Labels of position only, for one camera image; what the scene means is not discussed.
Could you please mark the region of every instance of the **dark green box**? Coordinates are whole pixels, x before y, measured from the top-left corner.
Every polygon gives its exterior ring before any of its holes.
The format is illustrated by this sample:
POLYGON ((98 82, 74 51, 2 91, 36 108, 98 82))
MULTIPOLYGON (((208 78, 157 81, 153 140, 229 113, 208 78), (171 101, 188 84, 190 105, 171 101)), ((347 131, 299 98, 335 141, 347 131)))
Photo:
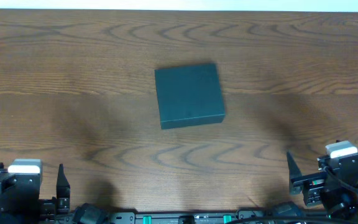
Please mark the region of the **dark green box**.
POLYGON ((162 129, 220 123, 225 116, 215 64, 155 71, 162 129))

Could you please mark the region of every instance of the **wooden surface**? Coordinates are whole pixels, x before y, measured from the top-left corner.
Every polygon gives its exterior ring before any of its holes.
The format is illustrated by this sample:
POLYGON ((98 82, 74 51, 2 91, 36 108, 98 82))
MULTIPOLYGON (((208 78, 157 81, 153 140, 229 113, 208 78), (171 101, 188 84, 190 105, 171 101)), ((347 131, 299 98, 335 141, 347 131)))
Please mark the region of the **wooden surface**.
POLYGON ((72 208, 235 210, 286 200, 358 146, 358 14, 0 10, 0 161, 64 163, 72 208), (154 69, 216 62, 222 124, 160 129, 154 69))

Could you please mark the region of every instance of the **black cable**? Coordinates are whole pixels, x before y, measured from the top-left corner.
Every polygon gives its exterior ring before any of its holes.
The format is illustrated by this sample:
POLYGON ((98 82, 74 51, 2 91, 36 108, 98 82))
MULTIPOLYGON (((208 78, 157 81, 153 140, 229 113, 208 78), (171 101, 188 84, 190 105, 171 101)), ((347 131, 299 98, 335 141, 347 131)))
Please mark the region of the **black cable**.
POLYGON ((339 179, 334 172, 331 170, 331 168, 329 166, 325 166, 323 167, 323 170, 328 174, 328 176, 330 176, 332 179, 338 181, 340 183, 340 185, 344 188, 346 188, 347 190, 350 190, 351 192, 354 192, 358 195, 358 189, 343 182, 341 179, 339 179))
POLYGON ((287 221, 287 222, 311 222, 311 223, 324 223, 324 224, 355 224, 357 222, 350 222, 349 220, 341 220, 338 218, 319 218, 319 217, 253 217, 242 218, 228 222, 226 224, 240 224, 250 222, 262 221, 287 221))

